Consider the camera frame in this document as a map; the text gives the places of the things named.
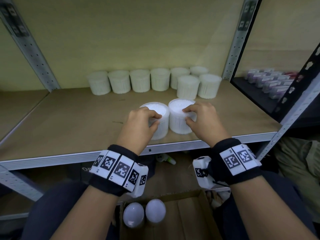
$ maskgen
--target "finger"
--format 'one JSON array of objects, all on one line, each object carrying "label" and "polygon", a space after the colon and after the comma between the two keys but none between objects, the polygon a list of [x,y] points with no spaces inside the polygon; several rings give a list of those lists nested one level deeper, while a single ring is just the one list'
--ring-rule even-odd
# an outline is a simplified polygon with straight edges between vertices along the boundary
[{"label": "finger", "polygon": [[190,118],[190,117],[186,117],[185,118],[186,120],[186,124],[190,127],[190,129],[192,130],[192,128],[194,127],[195,125],[195,122]]},{"label": "finger", "polygon": [[158,114],[156,111],[154,110],[149,110],[148,111],[148,116],[149,118],[155,118],[155,119],[161,119],[162,118],[162,115],[161,114]]},{"label": "finger", "polygon": [[198,105],[197,103],[191,104],[191,105],[189,105],[188,107],[182,109],[182,112],[185,112],[185,113],[195,112],[195,113],[197,113],[198,107],[199,107],[199,105]]},{"label": "finger", "polygon": [[160,121],[157,120],[150,126],[150,130],[151,130],[152,134],[154,134],[155,131],[158,129],[159,124],[160,124]]}]

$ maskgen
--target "white plastic container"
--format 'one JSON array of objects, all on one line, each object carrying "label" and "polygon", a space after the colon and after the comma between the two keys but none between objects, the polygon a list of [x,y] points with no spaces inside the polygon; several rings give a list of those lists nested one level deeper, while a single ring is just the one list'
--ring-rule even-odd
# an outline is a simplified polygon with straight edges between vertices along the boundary
[{"label": "white plastic container", "polygon": [[191,75],[200,76],[202,74],[208,74],[209,69],[203,66],[192,66],[190,67]]},{"label": "white plastic container", "polygon": [[147,92],[150,90],[150,71],[133,70],[130,72],[131,85],[134,92]]},{"label": "white plastic container", "polygon": [[144,209],[141,204],[129,204],[123,212],[123,222],[129,228],[138,228],[144,224]]},{"label": "white plastic container", "polygon": [[162,115],[161,119],[150,118],[149,126],[151,126],[155,121],[159,120],[160,124],[158,125],[158,129],[153,134],[151,138],[152,141],[160,140],[165,137],[169,130],[169,108],[167,105],[158,102],[151,102],[142,105],[141,107],[148,107],[150,110],[154,110],[158,114]]},{"label": "white plastic container", "polygon": [[190,70],[184,67],[176,67],[171,69],[170,87],[173,89],[178,88],[178,77],[189,75]]},{"label": "white plastic container", "polygon": [[200,80],[191,75],[178,77],[177,97],[193,100],[197,97]]},{"label": "white plastic container", "polygon": [[195,101],[187,99],[174,99],[171,100],[168,107],[170,110],[169,116],[169,128],[177,134],[189,134],[192,132],[190,127],[186,124],[185,117],[191,117],[193,121],[196,121],[197,114],[194,112],[184,113],[182,109],[194,104]]},{"label": "white plastic container", "polygon": [[94,95],[104,95],[111,91],[108,72],[97,71],[87,75],[87,79]]},{"label": "white plastic container", "polygon": [[151,73],[151,87],[155,91],[165,91],[170,84],[170,70],[166,68],[155,68]]},{"label": "white plastic container", "polygon": [[217,92],[222,81],[222,77],[212,74],[200,75],[200,85],[198,96],[203,99],[213,99],[217,96]]},{"label": "white plastic container", "polygon": [[126,93],[131,90],[129,72],[117,70],[109,73],[109,80],[114,93]]},{"label": "white plastic container", "polygon": [[166,206],[159,199],[153,199],[146,205],[146,218],[151,224],[158,224],[166,216]]}]

